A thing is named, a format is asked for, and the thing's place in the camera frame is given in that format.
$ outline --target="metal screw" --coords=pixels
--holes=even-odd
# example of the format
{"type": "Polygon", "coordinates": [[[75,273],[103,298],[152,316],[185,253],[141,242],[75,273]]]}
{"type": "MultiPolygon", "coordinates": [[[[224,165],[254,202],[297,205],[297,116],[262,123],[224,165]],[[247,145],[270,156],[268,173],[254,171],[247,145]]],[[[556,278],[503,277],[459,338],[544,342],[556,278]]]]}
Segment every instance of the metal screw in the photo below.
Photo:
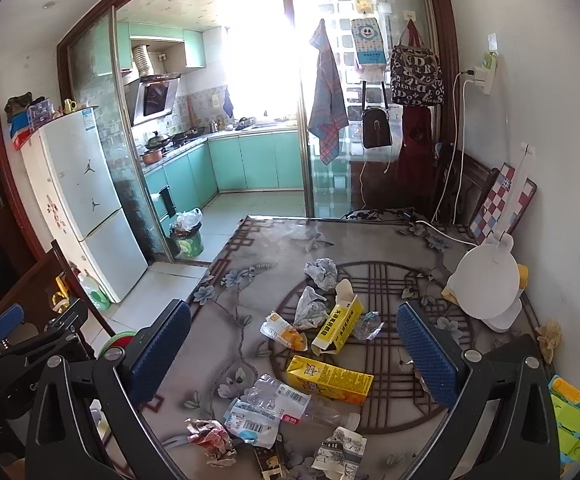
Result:
{"type": "Polygon", "coordinates": [[[106,350],[106,353],[103,355],[103,357],[105,357],[107,361],[116,361],[121,357],[123,352],[124,351],[121,348],[113,346],[112,348],[106,350]]]}
{"type": "Polygon", "coordinates": [[[53,355],[51,358],[48,359],[48,366],[54,368],[61,364],[61,356],[60,355],[53,355]]]}
{"type": "Polygon", "coordinates": [[[537,359],[534,356],[530,356],[530,357],[526,357],[526,364],[531,367],[534,368],[535,370],[539,367],[539,359],[537,359]]]}
{"type": "Polygon", "coordinates": [[[476,350],[466,350],[464,355],[471,363],[478,363],[481,361],[481,353],[476,350]]]}

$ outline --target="checkered board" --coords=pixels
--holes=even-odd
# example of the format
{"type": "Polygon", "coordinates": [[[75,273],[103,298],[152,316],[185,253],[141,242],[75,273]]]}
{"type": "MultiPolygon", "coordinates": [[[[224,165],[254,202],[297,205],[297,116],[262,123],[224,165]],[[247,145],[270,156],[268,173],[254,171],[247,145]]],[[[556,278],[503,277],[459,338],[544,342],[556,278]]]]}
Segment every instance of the checkered board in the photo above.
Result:
{"type": "MultiPolygon", "coordinates": [[[[474,221],[470,225],[470,231],[472,231],[478,243],[483,242],[488,237],[497,219],[501,216],[508,195],[510,194],[510,184],[512,183],[514,174],[515,168],[507,164],[502,166],[497,180],[488,193],[486,200],[483,201],[483,205],[477,213],[477,216],[474,217],[474,221]]],[[[519,202],[516,204],[515,210],[512,213],[507,232],[511,233],[515,229],[516,224],[528,208],[528,204],[532,200],[535,192],[536,184],[530,179],[526,180],[526,185],[521,192],[519,202]]]]}

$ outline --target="plaid towel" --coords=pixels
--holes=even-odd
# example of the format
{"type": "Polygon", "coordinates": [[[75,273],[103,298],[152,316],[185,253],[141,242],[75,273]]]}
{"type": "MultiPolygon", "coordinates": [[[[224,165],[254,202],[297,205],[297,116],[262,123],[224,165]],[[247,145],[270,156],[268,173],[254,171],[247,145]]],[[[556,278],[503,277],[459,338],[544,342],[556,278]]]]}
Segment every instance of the plaid towel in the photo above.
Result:
{"type": "Polygon", "coordinates": [[[348,126],[349,123],[339,71],[323,20],[319,22],[317,30],[310,38],[310,44],[319,50],[319,60],[308,131],[319,137],[321,161],[324,164],[330,164],[339,156],[339,130],[348,126]]]}

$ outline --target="barcode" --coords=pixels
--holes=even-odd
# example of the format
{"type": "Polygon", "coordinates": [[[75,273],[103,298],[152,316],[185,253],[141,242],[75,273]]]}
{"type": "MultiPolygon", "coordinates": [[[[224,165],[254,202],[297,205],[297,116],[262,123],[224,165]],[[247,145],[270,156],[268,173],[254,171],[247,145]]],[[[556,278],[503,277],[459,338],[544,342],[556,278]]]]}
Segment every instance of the barcode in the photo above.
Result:
{"type": "Polygon", "coordinates": [[[255,431],[256,433],[263,433],[265,429],[271,429],[270,426],[264,426],[258,422],[252,422],[251,420],[244,420],[243,427],[246,430],[255,431]]]}
{"type": "Polygon", "coordinates": [[[299,392],[294,392],[292,390],[287,390],[286,391],[286,397],[290,397],[292,400],[295,400],[296,402],[298,402],[302,406],[306,402],[308,402],[308,397],[300,394],[299,392]]]}

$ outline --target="yellow juice carton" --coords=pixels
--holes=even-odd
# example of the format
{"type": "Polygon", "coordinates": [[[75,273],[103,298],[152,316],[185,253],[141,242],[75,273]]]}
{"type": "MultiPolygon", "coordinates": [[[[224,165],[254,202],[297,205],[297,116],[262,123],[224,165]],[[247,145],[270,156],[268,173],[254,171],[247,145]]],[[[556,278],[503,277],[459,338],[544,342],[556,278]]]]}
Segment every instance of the yellow juice carton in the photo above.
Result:
{"type": "Polygon", "coordinates": [[[309,393],[361,406],[368,396],[374,376],[345,370],[295,355],[286,370],[286,382],[309,393]]]}
{"type": "Polygon", "coordinates": [[[348,280],[337,285],[336,306],[314,338],[311,348],[315,355],[338,354],[355,327],[364,306],[352,291],[348,280]]]}

